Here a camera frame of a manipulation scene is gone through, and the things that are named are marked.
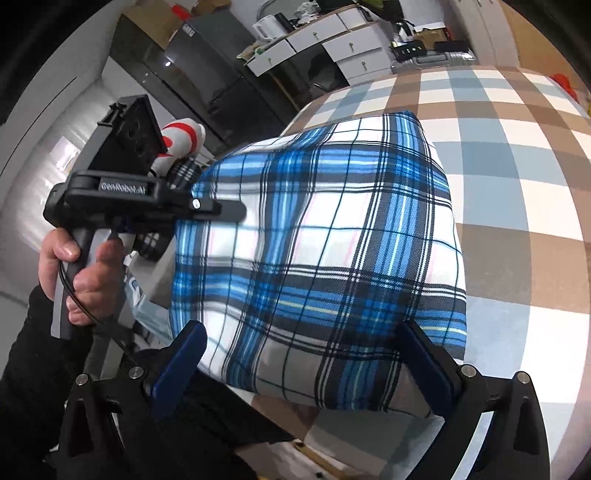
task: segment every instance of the metal screw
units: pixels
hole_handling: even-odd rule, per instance
[[[144,374],[144,369],[141,367],[133,367],[129,369],[128,375],[130,378],[139,378]]]
[[[464,375],[465,377],[468,378],[472,378],[476,376],[476,368],[474,368],[471,365],[462,365],[462,368],[460,369],[460,371],[462,372],[462,375]]]
[[[526,384],[526,383],[530,383],[531,378],[525,372],[519,372],[517,374],[517,380],[519,380],[523,384]]]
[[[88,382],[88,375],[80,374],[76,377],[76,385],[78,385],[79,387],[84,385],[86,382]]]

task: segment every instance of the checkered bedsheet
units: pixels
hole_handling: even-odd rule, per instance
[[[485,375],[531,374],[552,478],[566,479],[591,445],[591,121],[547,77],[452,67],[326,95],[285,134],[400,110],[417,114],[449,182],[466,271],[465,361]],[[384,480],[404,478],[441,425],[247,396],[310,446]],[[483,416],[457,478],[489,421]]]

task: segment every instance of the dresser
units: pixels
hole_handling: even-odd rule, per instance
[[[350,85],[388,75],[394,54],[390,51],[391,27],[374,20],[357,6],[324,15],[279,39],[246,66],[261,76],[313,45],[321,44]]]

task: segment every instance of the white kettle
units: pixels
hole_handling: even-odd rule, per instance
[[[252,28],[256,30],[256,33],[261,40],[272,41],[277,38],[287,35],[287,30],[283,25],[279,23],[274,15],[267,15],[256,22]]]

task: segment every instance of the blue plaid fabric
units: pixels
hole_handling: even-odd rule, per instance
[[[254,143],[206,170],[192,194],[248,211],[240,224],[177,225],[171,328],[205,324],[204,372],[295,403],[388,411],[397,322],[414,319],[463,358],[449,188],[411,112]]]

